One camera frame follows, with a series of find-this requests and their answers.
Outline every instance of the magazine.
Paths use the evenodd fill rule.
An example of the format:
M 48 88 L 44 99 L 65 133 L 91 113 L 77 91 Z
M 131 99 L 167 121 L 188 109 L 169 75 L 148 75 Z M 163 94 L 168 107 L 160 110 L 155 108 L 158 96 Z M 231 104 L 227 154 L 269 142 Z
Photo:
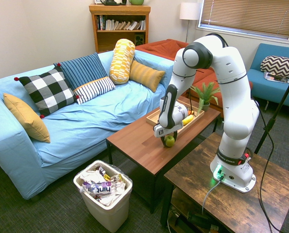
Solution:
M 289 79 L 285 77 L 279 77 L 275 74 L 269 72 L 264 73 L 264 78 L 268 81 L 279 82 L 279 83 L 289 83 Z

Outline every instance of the shelf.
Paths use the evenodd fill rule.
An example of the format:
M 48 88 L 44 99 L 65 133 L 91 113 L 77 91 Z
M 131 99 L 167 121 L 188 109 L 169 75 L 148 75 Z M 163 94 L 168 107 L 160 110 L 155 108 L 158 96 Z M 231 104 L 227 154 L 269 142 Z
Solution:
M 180 189 L 174 189 L 171 198 L 171 204 L 174 208 L 182 214 L 185 218 L 187 218 L 187 214 L 189 211 L 200 212 L 202 208 L 198 206 L 187 194 L 185 194 Z M 210 233 L 210 230 L 201 228 L 195 224 L 193 224 L 201 233 Z
M 96 52 L 113 50 L 116 42 L 120 39 L 128 39 L 136 43 L 147 44 L 149 42 L 149 13 L 151 7 L 146 5 L 120 5 L 105 6 L 91 4 L 89 6 L 94 32 Z M 106 19 L 115 21 L 140 21 L 145 20 L 145 30 L 98 30 L 99 16 L 106 16 Z
M 98 33 L 145 33 L 145 30 L 97 30 Z

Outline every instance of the black and white chevron pillow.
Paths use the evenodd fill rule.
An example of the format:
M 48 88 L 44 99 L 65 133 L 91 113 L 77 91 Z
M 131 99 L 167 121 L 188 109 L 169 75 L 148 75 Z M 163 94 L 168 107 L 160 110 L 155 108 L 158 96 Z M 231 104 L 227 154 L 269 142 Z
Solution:
M 261 62 L 261 71 L 274 73 L 289 78 L 289 58 L 281 56 L 267 56 Z

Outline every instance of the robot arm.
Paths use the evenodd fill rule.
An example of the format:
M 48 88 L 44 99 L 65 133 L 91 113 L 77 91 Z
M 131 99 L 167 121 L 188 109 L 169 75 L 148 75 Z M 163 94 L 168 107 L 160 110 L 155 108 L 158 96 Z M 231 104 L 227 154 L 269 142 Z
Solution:
M 224 173 L 226 185 L 247 192 L 255 184 L 253 170 L 244 155 L 248 140 L 258 118 L 258 108 L 250 97 L 246 69 L 239 51 L 225 47 L 219 35 L 201 37 L 177 52 L 173 73 L 165 97 L 160 102 L 159 124 L 154 135 L 162 137 L 183 127 L 187 109 L 177 102 L 192 85 L 196 69 L 212 67 L 220 86 L 224 133 L 216 158 L 210 164 L 214 178 Z
M 196 69 L 211 66 L 213 59 L 211 50 L 219 50 L 223 45 L 219 37 L 210 35 L 194 41 L 177 52 L 169 86 L 160 101 L 159 124 L 154 127 L 156 137 L 163 137 L 183 127 L 182 120 L 187 117 L 187 109 L 177 100 L 192 86 Z

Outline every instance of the wooden table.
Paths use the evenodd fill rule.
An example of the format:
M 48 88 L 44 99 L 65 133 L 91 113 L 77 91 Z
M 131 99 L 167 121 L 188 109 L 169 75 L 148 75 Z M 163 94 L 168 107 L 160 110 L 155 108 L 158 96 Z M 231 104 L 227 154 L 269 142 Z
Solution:
M 210 163 L 214 159 L 221 136 L 213 133 L 195 150 L 170 169 L 166 174 L 166 190 L 161 216 L 166 225 L 170 201 L 175 195 L 184 193 L 189 200 L 202 206 L 207 192 L 217 183 L 212 177 Z M 240 193 L 224 184 L 218 185 L 207 197 L 204 209 L 222 223 L 229 231 L 236 233 L 267 233 L 269 224 L 259 203 L 259 188 L 266 160 L 254 154 L 250 165 L 256 175 L 254 188 Z M 289 209 L 289 172 L 269 162 L 262 186 L 262 199 L 270 220 L 281 229 Z
M 189 99 L 182 96 L 179 97 L 179 100 L 189 103 Z M 198 107 L 198 103 L 193 101 L 192 105 Z M 218 116 L 220 115 L 220 112 L 210 108 L 199 120 L 193 123 L 192 126 L 178 135 L 173 147 L 166 148 L 163 146 L 161 139 L 154 136 L 153 126 L 146 122 L 146 117 L 155 111 L 156 109 L 106 139 L 109 151 L 109 162 L 111 164 L 113 163 L 111 146 L 114 146 L 127 158 L 148 171 L 150 176 L 153 176 L 150 196 L 142 196 L 150 203 L 151 213 L 154 212 L 157 176 L 164 174 L 178 162 L 178 158 L 185 156 L 186 154 L 182 155 L 180 152 L 182 152 L 195 137 L 207 128 L 208 125 L 210 125 L 215 119 L 218 119 Z M 136 184 L 134 184 L 133 189 L 135 191 L 137 190 Z

